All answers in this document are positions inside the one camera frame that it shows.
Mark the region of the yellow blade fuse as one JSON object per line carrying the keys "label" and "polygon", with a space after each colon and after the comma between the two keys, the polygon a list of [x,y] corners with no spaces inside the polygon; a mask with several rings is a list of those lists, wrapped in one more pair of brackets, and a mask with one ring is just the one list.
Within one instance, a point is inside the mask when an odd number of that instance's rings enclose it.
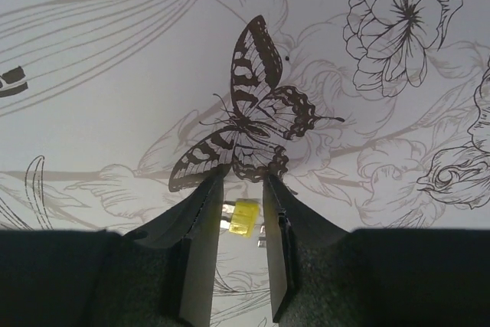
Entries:
{"label": "yellow blade fuse", "polygon": [[221,210],[220,228],[250,238],[259,214],[260,204],[257,201],[225,201]]}

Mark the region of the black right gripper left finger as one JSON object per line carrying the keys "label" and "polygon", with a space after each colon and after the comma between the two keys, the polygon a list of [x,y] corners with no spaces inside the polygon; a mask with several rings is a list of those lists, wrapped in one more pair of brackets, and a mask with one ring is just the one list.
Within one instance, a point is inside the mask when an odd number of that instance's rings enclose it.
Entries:
{"label": "black right gripper left finger", "polygon": [[158,313],[209,325],[217,262],[223,175],[210,175],[183,201],[124,237],[165,261],[157,274]]}

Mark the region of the blue blade fuse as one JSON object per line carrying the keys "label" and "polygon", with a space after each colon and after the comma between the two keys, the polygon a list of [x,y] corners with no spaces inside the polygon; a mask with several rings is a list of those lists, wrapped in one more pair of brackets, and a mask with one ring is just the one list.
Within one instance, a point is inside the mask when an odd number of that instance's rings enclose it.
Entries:
{"label": "blue blade fuse", "polygon": [[260,226],[259,237],[257,241],[257,246],[259,248],[266,248],[266,227],[265,224]]}

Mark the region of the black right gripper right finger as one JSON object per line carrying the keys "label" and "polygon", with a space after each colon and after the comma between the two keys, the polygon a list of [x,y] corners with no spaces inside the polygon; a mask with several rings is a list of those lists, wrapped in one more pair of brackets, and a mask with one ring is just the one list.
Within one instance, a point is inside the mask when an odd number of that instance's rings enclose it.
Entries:
{"label": "black right gripper right finger", "polygon": [[301,202],[275,175],[263,180],[263,215],[273,321],[281,323],[307,279],[309,250],[328,247],[348,232]]}

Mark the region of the floral printed table mat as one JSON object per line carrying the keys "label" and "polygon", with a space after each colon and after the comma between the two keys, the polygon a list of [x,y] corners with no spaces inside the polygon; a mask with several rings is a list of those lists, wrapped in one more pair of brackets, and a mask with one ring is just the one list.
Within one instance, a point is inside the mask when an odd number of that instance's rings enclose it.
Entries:
{"label": "floral printed table mat", "polygon": [[[124,236],[223,175],[211,322]],[[263,180],[346,230],[273,321]],[[489,0],[1,0],[3,326],[487,326]]]}

